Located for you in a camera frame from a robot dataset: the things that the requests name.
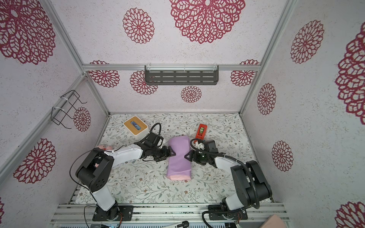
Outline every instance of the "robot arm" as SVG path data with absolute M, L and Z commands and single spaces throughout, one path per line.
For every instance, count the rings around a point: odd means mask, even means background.
M 116 151 L 96 148 L 89 153 L 77 169 L 76 176 L 89 188 L 96 200 L 96 212 L 102 213 L 102 216 L 108 220 L 118 217 L 118 204 L 106 185 L 113 167 L 147 156 L 152 156 L 154 161 L 159 162 L 176 155 L 171 147 L 161 147 L 162 141 L 163 137 L 150 132 L 141 141 L 121 147 Z M 189 161 L 201 165 L 209 163 L 215 168 L 232 173 L 236 193 L 222 200 L 221 211 L 228 212 L 242 207 L 255 206 L 254 203 L 258 206 L 258 201 L 271 197 L 271 188 L 256 161 L 242 163 L 224 153 L 219 153 L 213 140 L 204 142 L 204 150 L 197 150 L 194 146 L 192 148 L 195 150 L 185 155 Z
M 95 148 L 85 158 L 77 169 L 76 176 L 89 188 L 97 202 L 96 210 L 103 213 L 104 218 L 113 220 L 118 217 L 118 203 L 106 185 L 111 169 L 126 161 L 147 156 L 152 156 L 156 162 L 175 156 L 176 153 L 171 147 L 161 147 L 163 140 L 161 135 L 150 132 L 141 141 L 130 146 L 121 147 L 116 151 Z
M 204 150 L 195 148 L 192 144 L 194 140 L 202 142 Z M 214 140 L 203 142 L 199 139 L 192 139 L 190 144 L 193 150 L 185 155 L 186 159 L 201 165 L 209 163 L 215 168 L 232 173 L 236 193 L 222 199 L 220 204 L 222 211 L 236 210 L 247 206 L 258 208 L 259 203 L 256 200 L 261 201 L 272 196 L 271 187 L 256 161 L 242 163 L 238 159 L 219 153 Z

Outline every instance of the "red tape dispenser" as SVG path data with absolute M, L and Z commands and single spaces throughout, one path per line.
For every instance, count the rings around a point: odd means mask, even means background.
M 200 124 L 195 138 L 204 140 L 204 136 L 205 136 L 205 133 L 207 132 L 207 128 L 208 128 L 208 126 L 206 126 L 205 124 Z

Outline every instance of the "cable tie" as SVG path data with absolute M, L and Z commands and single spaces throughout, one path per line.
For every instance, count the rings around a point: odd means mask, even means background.
M 53 107 L 53 108 L 58 108 L 58 109 L 61 109 L 62 111 L 64 111 L 64 109 L 62 109 L 62 108 L 59 108 L 59 107 Z

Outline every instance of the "pink plush toy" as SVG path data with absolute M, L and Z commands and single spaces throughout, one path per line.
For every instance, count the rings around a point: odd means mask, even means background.
M 103 149 L 103 150 L 112 150 L 112 149 L 114 149 L 112 146 L 105 147 L 105 145 L 99 145 L 97 147 L 100 148 L 100 149 Z

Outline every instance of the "red wire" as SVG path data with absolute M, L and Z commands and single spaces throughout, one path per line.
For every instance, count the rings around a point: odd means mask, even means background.
M 243 218 L 241 212 L 238 212 L 237 215 L 238 215 L 238 222 Z
M 119 227 L 122 224 L 122 219 L 123 219 L 123 213 L 119 213 L 120 214 L 120 222 L 119 222 Z

